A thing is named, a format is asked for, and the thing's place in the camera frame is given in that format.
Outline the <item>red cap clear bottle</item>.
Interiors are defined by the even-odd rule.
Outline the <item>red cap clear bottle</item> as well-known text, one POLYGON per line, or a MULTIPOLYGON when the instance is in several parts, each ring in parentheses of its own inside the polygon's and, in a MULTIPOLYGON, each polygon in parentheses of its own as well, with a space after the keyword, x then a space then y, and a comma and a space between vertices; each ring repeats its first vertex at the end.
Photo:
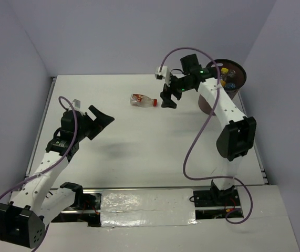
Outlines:
POLYGON ((130 104, 132 106, 148 108, 148 107, 156 107, 158 104, 157 99, 149 98, 143 94, 132 94, 130 97, 130 104))

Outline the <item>yellow cap orange label bottle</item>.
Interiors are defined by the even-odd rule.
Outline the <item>yellow cap orange label bottle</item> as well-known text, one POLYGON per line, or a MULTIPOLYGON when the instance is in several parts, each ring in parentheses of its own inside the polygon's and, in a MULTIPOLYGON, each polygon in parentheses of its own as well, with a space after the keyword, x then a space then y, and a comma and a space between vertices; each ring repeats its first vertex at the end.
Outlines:
POLYGON ((220 73, 220 83, 224 87, 226 85, 226 77, 228 75, 229 70, 227 68, 222 67, 220 73))

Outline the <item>blue label white cap bottle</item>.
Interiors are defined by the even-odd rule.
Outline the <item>blue label white cap bottle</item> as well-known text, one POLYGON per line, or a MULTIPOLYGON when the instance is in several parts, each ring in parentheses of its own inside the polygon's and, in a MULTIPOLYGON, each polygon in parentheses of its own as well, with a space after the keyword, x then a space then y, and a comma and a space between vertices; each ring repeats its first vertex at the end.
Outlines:
POLYGON ((236 84, 233 82, 226 83, 225 87, 226 90, 235 90, 236 89, 236 84))

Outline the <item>small blue label bottle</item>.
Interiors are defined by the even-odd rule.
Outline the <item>small blue label bottle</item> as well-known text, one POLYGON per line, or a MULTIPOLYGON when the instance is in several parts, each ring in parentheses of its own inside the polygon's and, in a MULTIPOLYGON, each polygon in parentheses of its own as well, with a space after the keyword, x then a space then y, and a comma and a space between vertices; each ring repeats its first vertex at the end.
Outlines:
POLYGON ((237 73, 235 70, 231 69, 228 73, 227 73, 227 77, 230 79, 236 79, 237 78, 237 73))

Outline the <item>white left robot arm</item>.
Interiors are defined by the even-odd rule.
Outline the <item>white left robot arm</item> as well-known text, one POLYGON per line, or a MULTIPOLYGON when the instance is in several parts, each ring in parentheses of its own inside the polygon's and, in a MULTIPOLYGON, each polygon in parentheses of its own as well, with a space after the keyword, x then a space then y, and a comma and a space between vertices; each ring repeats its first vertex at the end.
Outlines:
POLYGON ((34 249, 42 242, 52 220, 64 209, 79 209, 85 202, 83 187, 65 182, 50 192, 54 182, 79 150, 84 138, 92 140, 114 118, 94 106, 89 110, 96 117, 78 109, 63 113, 60 127, 48 142, 35 174, 20 187, 8 204, 0 203, 0 240, 34 249))

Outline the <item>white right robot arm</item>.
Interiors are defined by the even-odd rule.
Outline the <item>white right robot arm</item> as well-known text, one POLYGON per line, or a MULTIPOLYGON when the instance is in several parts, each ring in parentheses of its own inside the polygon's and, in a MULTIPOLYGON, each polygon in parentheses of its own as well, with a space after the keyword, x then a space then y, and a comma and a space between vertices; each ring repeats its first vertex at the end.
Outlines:
POLYGON ((223 170, 219 176, 211 176, 210 199, 215 205, 227 201, 233 190, 237 171, 242 158, 253 147, 257 122, 253 117, 246 116, 234 104, 222 83, 227 76, 219 68, 216 61, 203 68, 195 54, 181 58, 182 77, 171 73, 165 65, 160 65, 155 77, 164 80, 160 93, 163 108, 175 109, 177 104, 172 100, 180 100, 182 94, 195 90, 209 105, 207 122, 216 116, 220 123, 221 132, 216 140, 216 149, 224 161, 223 170))

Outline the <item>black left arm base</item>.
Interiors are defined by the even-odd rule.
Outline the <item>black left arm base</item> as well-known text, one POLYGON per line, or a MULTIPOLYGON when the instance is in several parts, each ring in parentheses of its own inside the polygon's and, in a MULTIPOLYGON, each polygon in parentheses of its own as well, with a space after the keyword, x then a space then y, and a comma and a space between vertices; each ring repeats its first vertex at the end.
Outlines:
POLYGON ((75 198, 72 205, 65 209, 65 213, 60 213, 62 222, 85 222, 89 227, 100 227, 100 193, 84 193, 81 185, 65 182, 60 188, 70 189, 75 192, 75 198))

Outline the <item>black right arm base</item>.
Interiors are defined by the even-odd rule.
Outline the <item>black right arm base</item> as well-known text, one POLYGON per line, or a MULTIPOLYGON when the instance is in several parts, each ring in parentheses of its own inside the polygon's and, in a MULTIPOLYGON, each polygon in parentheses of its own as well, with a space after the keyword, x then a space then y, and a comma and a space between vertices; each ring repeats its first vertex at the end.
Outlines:
POLYGON ((208 189, 197 190, 189 200, 194 203, 195 207, 238 207, 241 205, 238 191, 230 188, 224 192, 208 189))

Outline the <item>brown plastic waste bin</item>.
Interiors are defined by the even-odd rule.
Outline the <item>brown plastic waste bin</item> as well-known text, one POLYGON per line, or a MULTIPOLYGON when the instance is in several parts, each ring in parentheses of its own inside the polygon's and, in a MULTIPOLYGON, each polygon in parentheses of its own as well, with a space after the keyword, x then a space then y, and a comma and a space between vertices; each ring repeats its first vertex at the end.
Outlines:
MULTIPOLYGON (((230 79, 226 77, 226 83, 233 82, 236 84, 236 89, 235 90, 226 90, 226 93, 228 96, 233 100, 233 98, 237 95, 238 91, 244 86, 246 82, 246 71, 244 68, 237 62, 229 60, 229 59, 216 59, 215 62, 219 66, 220 70, 222 67, 227 68, 229 71, 231 69, 235 70, 237 73, 237 78, 236 79, 230 79)), ((209 62, 206 66, 207 68, 212 67, 214 68, 214 64, 212 62, 209 62)), ((206 100, 200 95, 198 99, 198 105, 200 110, 205 113, 209 114, 211 111, 211 106, 206 102, 206 100)))

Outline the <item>white foil covered front board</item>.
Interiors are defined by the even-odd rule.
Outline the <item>white foil covered front board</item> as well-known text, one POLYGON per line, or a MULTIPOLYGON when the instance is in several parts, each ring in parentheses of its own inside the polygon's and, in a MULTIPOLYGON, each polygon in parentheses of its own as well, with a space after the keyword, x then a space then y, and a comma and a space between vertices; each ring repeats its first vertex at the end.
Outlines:
POLYGON ((104 191, 102 226, 52 223, 40 251, 298 251, 276 186, 238 188, 240 218, 197 220, 191 189, 104 191))

